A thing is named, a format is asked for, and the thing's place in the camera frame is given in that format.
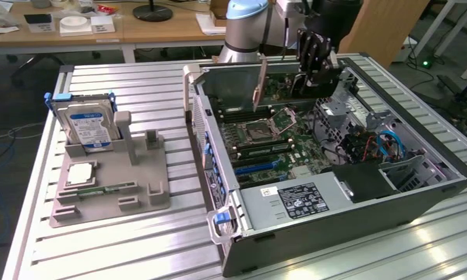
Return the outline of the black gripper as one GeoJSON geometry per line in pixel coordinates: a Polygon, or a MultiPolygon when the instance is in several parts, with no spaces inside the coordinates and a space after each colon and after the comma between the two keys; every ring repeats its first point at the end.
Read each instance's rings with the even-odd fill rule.
{"type": "Polygon", "coordinates": [[[330,38],[307,29],[298,29],[296,60],[300,72],[319,71],[332,50],[330,38]]]}

